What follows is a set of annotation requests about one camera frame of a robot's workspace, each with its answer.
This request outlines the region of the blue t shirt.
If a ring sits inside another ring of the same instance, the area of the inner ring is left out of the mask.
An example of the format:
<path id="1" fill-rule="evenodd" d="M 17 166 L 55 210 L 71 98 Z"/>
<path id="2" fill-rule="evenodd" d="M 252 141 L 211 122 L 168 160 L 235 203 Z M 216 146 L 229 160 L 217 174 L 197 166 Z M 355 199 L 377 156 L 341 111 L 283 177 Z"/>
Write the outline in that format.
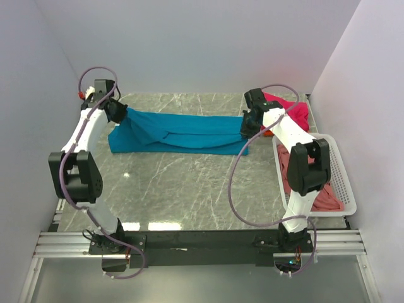
<path id="1" fill-rule="evenodd" d="M 128 109 L 127 117 L 108 135 L 112 153 L 167 152 L 238 155 L 241 117 L 193 116 Z"/>

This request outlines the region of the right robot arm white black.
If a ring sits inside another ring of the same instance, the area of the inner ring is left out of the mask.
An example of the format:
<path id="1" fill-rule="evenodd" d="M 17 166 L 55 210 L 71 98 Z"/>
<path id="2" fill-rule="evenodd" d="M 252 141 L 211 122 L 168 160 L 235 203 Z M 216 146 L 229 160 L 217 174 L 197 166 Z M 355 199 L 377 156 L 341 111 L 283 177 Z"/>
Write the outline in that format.
<path id="1" fill-rule="evenodd" d="M 305 242 L 307 217 L 324 185 L 330 181 L 330 147 L 325 139 L 316 139 L 304 131 L 277 101 L 268 101 L 262 89 L 244 94 L 241 136 L 253 138 L 262 127 L 268 128 L 289 153 L 287 182 L 291 188 L 286 218 L 278 226 L 278 245 L 284 250 Z"/>

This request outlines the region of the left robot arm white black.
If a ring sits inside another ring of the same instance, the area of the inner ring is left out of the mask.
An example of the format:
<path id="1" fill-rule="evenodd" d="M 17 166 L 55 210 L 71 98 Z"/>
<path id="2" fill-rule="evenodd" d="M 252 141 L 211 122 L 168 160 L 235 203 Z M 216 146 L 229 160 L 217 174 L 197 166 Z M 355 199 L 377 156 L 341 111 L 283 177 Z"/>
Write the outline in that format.
<path id="1" fill-rule="evenodd" d="M 103 179 L 92 153 L 106 125 L 121 122 L 127 107 L 119 101 L 121 93 L 114 80 L 95 80 L 79 96 L 83 100 L 80 120 L 62 150 L 49 155 L 50 173 L 57 196 L 88 215 L 96 226 L 90 240 L 117 251 L 124 245 L 124 229 L 101 197 Z"/>

